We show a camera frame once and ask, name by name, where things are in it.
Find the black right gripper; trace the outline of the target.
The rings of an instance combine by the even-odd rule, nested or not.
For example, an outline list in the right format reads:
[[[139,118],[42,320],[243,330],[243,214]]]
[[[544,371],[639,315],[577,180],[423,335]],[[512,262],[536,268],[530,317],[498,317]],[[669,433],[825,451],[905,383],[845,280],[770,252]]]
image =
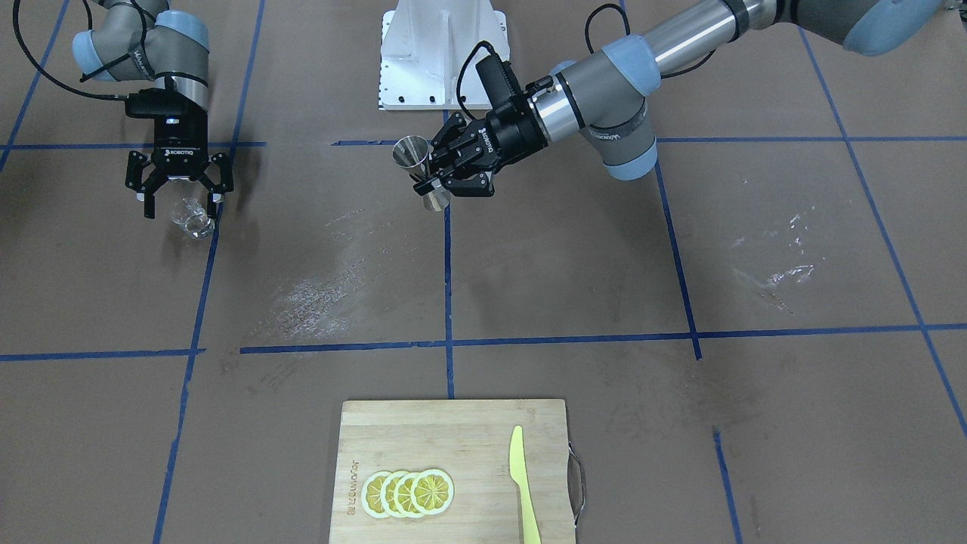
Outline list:
[[[218,169],[218,179],[208,169]],[[198,181],[207,190],[205,211],[218,223],[218,206],[234,190],[233,164],[224,152],[209,158],[208,114],[194,102],[183,102],[178,110],[154,116],[154,150],[128,152],[125,186],[143,203],[143,216],[156,217],[156,193],[170,178]]]

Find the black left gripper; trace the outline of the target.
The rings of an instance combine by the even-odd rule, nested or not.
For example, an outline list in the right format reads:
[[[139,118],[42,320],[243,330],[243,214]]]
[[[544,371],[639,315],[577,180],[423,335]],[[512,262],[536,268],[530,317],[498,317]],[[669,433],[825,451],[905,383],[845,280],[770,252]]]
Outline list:
[[[431,141],[432,168],[477,168],[486,172],[467,178],[453,175],[413,175],[421,196],[449,195],[486,199],[495,193],[493,175],[548,146],[528,97],[514,97],[494,107],[486,117],[468,121],[454,113]]]

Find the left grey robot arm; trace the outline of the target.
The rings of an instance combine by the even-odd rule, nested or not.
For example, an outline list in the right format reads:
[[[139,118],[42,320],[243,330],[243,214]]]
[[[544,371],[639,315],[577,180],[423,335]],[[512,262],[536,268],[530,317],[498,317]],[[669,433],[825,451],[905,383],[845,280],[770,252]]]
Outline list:
[[[474,64],[490,110],[452,114],[409,168],[424,201],[441,196],[491,197],[493,176],[572,134],[597,149],[610,176],[622,181],[655,168],[657,138],[648,97],[660,83],[694,71],[722,46],[752,29],[788,23],[846,51],[875,57],[909,40],[941,7],[939,1],[701,1],[643,35],[626,33],[578,62],[563,62],[522,86],[490,42]]]

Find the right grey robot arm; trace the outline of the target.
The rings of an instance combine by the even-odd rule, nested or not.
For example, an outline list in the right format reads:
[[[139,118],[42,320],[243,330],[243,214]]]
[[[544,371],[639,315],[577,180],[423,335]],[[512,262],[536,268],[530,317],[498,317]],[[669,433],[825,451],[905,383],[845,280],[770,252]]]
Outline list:
[[[155,216],[156,192],[169,181],[200,183],[207,190],[206,213],[214,216],[234,189],[227,154],[208,155],[209,29],[199,17],[173,10],[167,1],[103,1],[100,29],[73,38],[84,80],[135,82],[153,87],[123,97],[125,114],[154,123],[150,155],[131,151],[125,186]]]

